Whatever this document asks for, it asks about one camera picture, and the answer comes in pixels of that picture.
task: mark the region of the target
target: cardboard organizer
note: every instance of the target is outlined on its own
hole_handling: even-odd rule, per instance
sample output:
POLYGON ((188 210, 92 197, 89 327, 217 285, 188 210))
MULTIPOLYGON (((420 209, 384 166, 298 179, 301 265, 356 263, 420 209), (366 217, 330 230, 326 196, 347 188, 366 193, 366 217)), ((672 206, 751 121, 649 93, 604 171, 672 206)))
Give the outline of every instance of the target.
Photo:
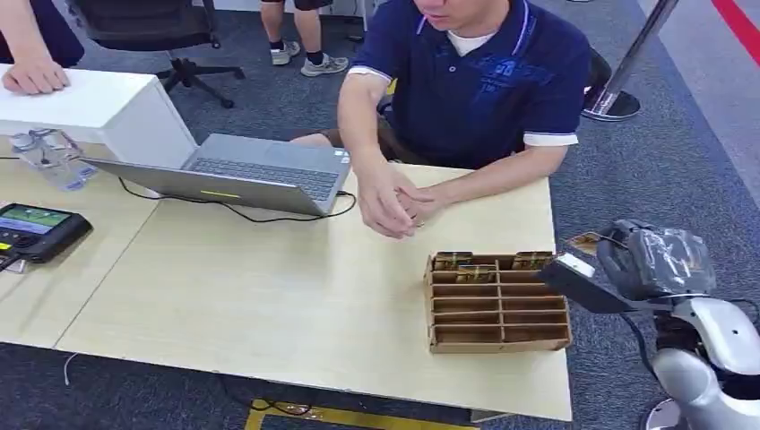
POLYGON ((572 334, 565 297, 536 277, 552 253, 438 253, 425 274, 430 350, 559 350, 572 334))

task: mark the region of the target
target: yellow tape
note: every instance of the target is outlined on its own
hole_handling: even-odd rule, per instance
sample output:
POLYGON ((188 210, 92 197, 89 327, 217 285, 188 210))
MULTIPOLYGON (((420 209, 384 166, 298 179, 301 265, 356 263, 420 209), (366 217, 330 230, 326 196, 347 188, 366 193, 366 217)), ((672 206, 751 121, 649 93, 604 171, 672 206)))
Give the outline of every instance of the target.
POLYGON ((203 194, 211 194, 211 195, 220 195, 220 196, 222 196, 222 197, 232 197, 232 198, 234 198, 234 199, 239 199, 239 198, 240 198, 240 196, 239 196, 239 195, 235 195, 235 194, 226 194, 226 193, 217 193, 217 192, 215 192, 215 191, 204 191, 204 190, 201 190, 201 193, 203 193, 203 194))
MULTIPOLYGON (((285 410, 298 413, 304 410, 304 406, 293 403, 278 402, 277 405, 285 410)), ((262 400, 254 400, 255 408, 265 408, 266 403, 262 400)), ((328 424, 340 424, 344 426, 357 426, 365 428, 376 428, 381 430, 477 430, 474 426, 454 426, 450 424, 433 423, 430 421, 420 421, 418 419, 387 417, 385 415, 365 414, 362 412, 353 412, 350 410, 330 409, 313 407, 305 415, 293 417, 275 408, 269 408, 264 412, 252 410, 248 414, 245 430, 262 430, 263 420, 267 416, 291 417, 306 419, 309 421, 318 421, 328 424)))

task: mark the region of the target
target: small card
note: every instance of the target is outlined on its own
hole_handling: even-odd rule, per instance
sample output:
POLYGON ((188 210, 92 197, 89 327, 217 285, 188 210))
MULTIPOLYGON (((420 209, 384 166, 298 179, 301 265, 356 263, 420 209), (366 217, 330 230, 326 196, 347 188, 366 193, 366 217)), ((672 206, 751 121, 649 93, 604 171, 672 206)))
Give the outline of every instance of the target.
POLYGON ((497 267, 492 264, 463 265, 456 272, 457 284, 490 284, 496 281, 497 267))
POLYGON ((571 237, 567 240, 567 244, 584 254, 596 255, 596 244, 600 240, 601 236, 599 233, 590 231, 580 236, 571 237))
POLYGON ((552 259, 554 254, 548 251, 536 253, 517 253, 512 262, 513 271, 539 271, 552 259))
POLYGON ((469 264, 472 253, 438 253, 433 261, 435 271, 455 271, 462 264, 469 264))

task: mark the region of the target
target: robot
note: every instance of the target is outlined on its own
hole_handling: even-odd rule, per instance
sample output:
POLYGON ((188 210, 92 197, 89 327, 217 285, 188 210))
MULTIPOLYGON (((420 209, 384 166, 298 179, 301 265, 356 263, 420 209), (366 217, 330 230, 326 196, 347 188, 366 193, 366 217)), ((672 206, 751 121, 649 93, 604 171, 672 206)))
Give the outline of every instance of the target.
POLYGON ((595 236, 596 257, 617 292, 573 254, 560 254, 539 277, 588 311, 621 314, 631 325, 644 365, 672 398, 643 418, 641 430, 760 429, 760 336, 738 306, 710 297, 715 272, 702 238, 635 219, 595 236), (632 312, 653 315, 651 360, 626 316, 632 312))

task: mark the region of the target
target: plastic bottle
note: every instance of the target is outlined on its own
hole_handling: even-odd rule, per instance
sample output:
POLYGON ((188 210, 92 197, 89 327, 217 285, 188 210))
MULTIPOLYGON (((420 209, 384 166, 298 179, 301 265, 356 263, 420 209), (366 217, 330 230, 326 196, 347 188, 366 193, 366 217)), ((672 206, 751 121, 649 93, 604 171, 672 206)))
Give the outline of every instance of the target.
POLYGON ((93 177, 98 170, 79 160, 78 158, 84 156, 84 151, 76 142, 61 130, 54 130, 49 128, 36 128, 30 131, 32 138, 40 138, 51 149, 60 151, 63 156, 68 160, 68 165, 76 172, 84 181, 87 181, 93 177))
POLYGON ((63 191, 84 187, 84 180, 74 172, 60 151, 49 148, 42 140, 22 133, 11 138, 13 154, 37 169, 47 181, 63 191))

